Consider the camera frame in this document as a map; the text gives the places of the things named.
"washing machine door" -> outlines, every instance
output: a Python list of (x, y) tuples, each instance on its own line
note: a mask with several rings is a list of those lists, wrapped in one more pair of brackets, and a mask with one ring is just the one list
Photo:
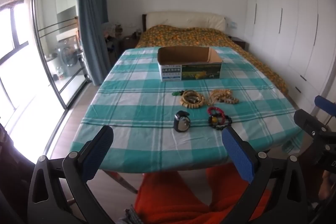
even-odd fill
[(68, 67), (73, 67), (78, 62), (77, 50), (73, 46), (66, 46), (61, 50), (61, 59)]

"wardrobe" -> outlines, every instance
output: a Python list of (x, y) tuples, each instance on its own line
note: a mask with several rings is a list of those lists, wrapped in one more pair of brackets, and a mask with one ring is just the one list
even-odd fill
[(336, 0), (248, 0), (249, 51), (277, 72), (298, 107), (311, 113), (331, 77)]

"orange pants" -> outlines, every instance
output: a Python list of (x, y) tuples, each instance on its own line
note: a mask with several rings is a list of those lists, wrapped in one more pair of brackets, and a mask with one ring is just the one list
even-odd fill
[[(248, 183), (233, 164), (206, 170), (212, 190), (210, 206), (199, 201), (178, 172), (145, 174), (135, 202), (135, 211), (145, 224), (217, 224), (233, 208)], [(251, 219), (260, 216), (270, 191), (265, 190)]]

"wardrobe handle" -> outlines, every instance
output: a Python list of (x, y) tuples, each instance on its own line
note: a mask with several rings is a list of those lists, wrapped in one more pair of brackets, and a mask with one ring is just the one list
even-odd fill
[(319, 27), (319, 14), (317, 14), (316, 32), (315, 32), (315, 40), (314, 40), (314, 45), (313, 45), (313, 47), (315, 46), (315, 43), (316, 43), (317, 28), (318, 28), (318, 27)]
[(281, 17), (280, 17), (279, 33), (280, 33), (280, 30), (281, 30), (281, 23), (282, 23), (282, 8), (281, 8)]
[(255, 18), (257, 16), (257, 4), (255, 4), (255, 8), (254, 8), (254, 23), (255, 24)]

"curtain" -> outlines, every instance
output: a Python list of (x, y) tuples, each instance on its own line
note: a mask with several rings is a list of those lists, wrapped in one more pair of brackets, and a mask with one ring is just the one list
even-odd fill
[(101, 25), (108, 22), (106, 0), (77, 0), (81, 45), (94, 85), (103, 83), (110, 60)]

